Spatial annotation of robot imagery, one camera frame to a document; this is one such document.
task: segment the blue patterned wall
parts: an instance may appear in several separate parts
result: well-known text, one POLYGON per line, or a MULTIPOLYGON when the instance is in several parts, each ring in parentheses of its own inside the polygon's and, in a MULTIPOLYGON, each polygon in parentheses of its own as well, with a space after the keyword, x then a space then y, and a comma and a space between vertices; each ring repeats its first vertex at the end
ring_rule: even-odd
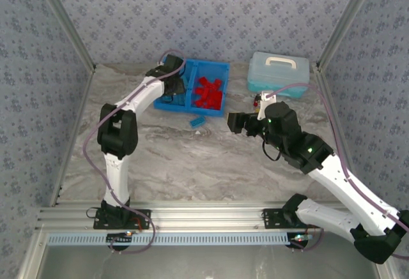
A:
POLYGON ((0 4, 0 278, 50 201, 88 72, 45 0, 0 4))
POLYGON ((96 63, 189 57, 248 61, 255 51, 317 60, 348 0, 61 0, 96 63))
POLYGON ((325 73, 356 173, 409 209, 409 0, 367 0, 325 73))

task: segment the marble surface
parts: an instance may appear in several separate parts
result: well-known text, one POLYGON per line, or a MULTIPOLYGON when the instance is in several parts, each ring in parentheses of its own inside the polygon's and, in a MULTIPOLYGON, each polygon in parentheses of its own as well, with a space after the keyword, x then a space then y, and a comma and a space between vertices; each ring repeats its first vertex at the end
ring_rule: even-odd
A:
MULTIPOLYGON (((99 120, 105 103, 129 94, 153 64, 98 65, 86 104, 73 155, 60 192, 60 200, 101 200, 102 178, 82 155, 82 143, 99 120)), ((226 124, 228 112, 251 112, 254 93, 247 90, 247 64, 232 64, 225 117, 208 117, 193 130, 195 116, 156 110, 151 105, 138 122, 139 143, 129 167, 132 200, 263 200, 285 201, 294 193, 312 199, 336 200, 319 183, 290 167, 284 160, 271 162, 261 139, 235 135, 226 124)), ((315 83, 311 74, 311 83, 315 83)), ((323 105, 312 91, 299 100, 279 96, 297 112, 302 129, 318 134, 334 147, 323 105)), ((267 151, 275 156, 271 146, 267 151)), ((88 145, 95 163, 105 162, 96 143, 88 145)))

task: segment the white handle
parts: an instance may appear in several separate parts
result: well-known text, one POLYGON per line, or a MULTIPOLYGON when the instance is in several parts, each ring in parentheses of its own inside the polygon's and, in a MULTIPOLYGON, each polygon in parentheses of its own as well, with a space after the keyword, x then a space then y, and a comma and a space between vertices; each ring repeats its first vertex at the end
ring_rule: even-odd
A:
POLYGON ((294 69, 297 68, 297 64, 294 60, 286 59, 285 57, 268 57, 266 60, 266 65, 270 65, 272 61, 289 63, 291 64, 291 68, 294 68, 294 69))

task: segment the purple cable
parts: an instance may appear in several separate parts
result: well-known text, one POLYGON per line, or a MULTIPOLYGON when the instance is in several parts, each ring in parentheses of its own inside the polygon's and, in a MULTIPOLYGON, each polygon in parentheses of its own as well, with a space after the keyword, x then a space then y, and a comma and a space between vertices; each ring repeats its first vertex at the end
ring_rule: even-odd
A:
POLYGON ((177 52, 177 53, 179 53, 179 54, 183 57, 183 63, 181 64, 181 66, 180 66, 178 69, 174 70, 173 72, 167 73, 166 75, 163 75, 163 76, 160 76, 160 77, 158 77, 158 78, 154 78, 154 79, 148 81, 148 83, 146 83, 144 86, 142 86, 140 89, 138 89, 135 93, 131 94, 131 95, 129 96, 129 98, 128 98, 125 102, 123 102, 121 105, 118 105, 118 107, 116 107, 111 113, 109 113, 108 115, 106 115, 103 119, 101 119, 101 121, 100 121, 98 124, 96 124, 96 126, 91 130, 91 133, 86 137, 86 139, 85 139, 85 141, 84 141, 84 144, 82 145, 82 153, 84 153, 85 159, 86 159, 86 160, 88 161, 88 163, 101 175, 102 179, 104 179, 104 181, 105 181, 105 183, 106 183, 106 185, 107 185, 107 188, 111 191, 111 195, 112 195, 113 199, 114 199, 121 207, 123 207, 124 209, 126 209, 126 210, 128 210, 128 211, 131 211, 131 212, 135 213, 136 215, 139 215, 139 216, 143 217, 143 218, 144 218, 145 220, 147 220, 147 221, 150 223, 150 225, 152 226, 152 238, 150 239, 150 242, 149 242, 145 247, 143 247, 142 249, 132 250, 132 251, 125 251, 125 252, 118 252, 118 251, 116 251, 116 250, 113 249, 112 243, 111 243, 110 248, 111 248, 112 250, 114 250, 114 252, 117 252, 117 253, 120 253, 120 254, 128 255, 128 254, 133 254, 133 253, 141 253, 141 252, 144 252, 145 250, 149 249, 149 248, 152 246, 152 243, 153 243, 154 240, 155 240, 156 227, 155 227, 155 225, 153 224, 152 220, 151 220, 148 216, 146 216, 146 215, 143 214, 142 212, 139 212, 138 210, 134 210, 134 209, 132 209, 131 207, 128 207, 127 205, 123 204, 123 203, 118 199, 118 197, 115 195, 115 193, 114 193, 114 191, 113 191, 113 189, 112 189, 112 187, 111 187, 111 184, 109 183, 109 180, 108 180, 107 176, 104 174, 104 172, 102 172, 102 170, 100 170, 100 169, 94 164, 94 162, 92 162, 91 158, 90 158, 90 157, 88 156, 88 154, 87 154, 86 148, 87 148, 87 145, 88 145, 89 140, 92 138, 92 136, 95 134, 95 132, 97 132, 98 129, 99 129, 109 118, 111 118, 111 116, 115 115, 119 110, 121 110, 121 109, 127 104, 127 102, 130 102, 132 99, 134 99, 141 91, 143 91, 143 89, 145 89, 145 88, 146 88, 148 85, 150 85, 151 83, 153 83, 153 82, 155 82, 155 81, 158 81, 158 80, 162 80, 162 79, 164 79, 164 78, 168 78, 168 77, 174 75, 175 73, 178 73, 178 72, 185 66, 185 64, 186 64, 186 57, 185 57, 185 55, 184 55, 182 52, 180 52, 179 50, 176 50, 176 49, 169 49, 169 50, 165 51, 165 52, 162 54, 162 56, 160 57, 159 62, 162 62, 164 56, 165 56, 166 54, 170 53, 170 52, 177 52))
MULTIPOLYGON (((306 84, 306 83, 294 83, 294 84, 290 84, 288 86, 284 86, 281 89, 278 89, 277 91, 274 91, 273 93, 267 95, 267 98, 272 97, 274 95, 277 95, 278 93, 285 91, 286 89, 290 89, 292 87, 308 87, 310 89, 312 89, 315 93, 318 94, 318 96, 321 98, 321 101, 324 104, 325 110, 327 111, 327 115, 328 118, 330 120, 330 125, 331 125, 331 130, 332 133, 334 134, 334 138, 335 138, 335 144, 337 146, 337 150, 338 150, 338 156, 339 156, 339 161, 341 162, 341 167, 342 170, 344 172, 345 178, 346 180, 350 183, 350 185, 352 186, 352 188, 363 198, 365 199, 371 206, 373 206, 375 209, 377 209, 379 212, 381 212, 383 215, 387 216, 388 218, 390 218, 391 220, 393 220, 395 223, 397 223, 399 226, 401 226, 407 233, 409 233, 409 227, 407 227, 403 222, 401 222, 399 219, 395 218, 394 216, 392 216, 391 214, 387 213, 386 210, 384 210, 382 207, 378 206, 373 200, 371 200, 367 195, 365 195, 364 192, 362 192, 360 190, 360 188, 350 179, 350 175, 348 173, 348 168, 346 167, 346 160, 343 156, 343 154, 340 152, 341 148, 341 143, 340 143, 340 138, 338 137, 337 133, 335 132, 335 119, 331 113, 330 107, 324 97, 324 95, 321 93, 321 91, 316 87, 316 86, 312 86, 310 84, 306 84)), ((405 259, 405 260, 409 260, 409 257, 404 257, 401 255, 396 255, 396 254, 392 254, 393 257, 398 258, 398 259, 405 259)))
POLYGON ((309 252, 310 250, 313 250, 313 249, 315 249, 316 247, 318 247, 318 245, 321 244, 323 238, 324 238, 324 229, 321 229, 321 231, 320 231, 320 236, 318 236, 317 242, 315 242, 315 244, 313 244, 313 245, 312 245, 311 247, 309 247, 309 248, 305 248, 305 247, 303 247, 302 245, 300 245, 300 244, 298 244, 298 243, 296 243, 296 242, 294 242, 294 241, 290 241, 290 243, 293 244, 293 245, 295 245, 295 246, 297 246, 297 247, 299 247, 299 248, 301 248, 304 252, 309 252))

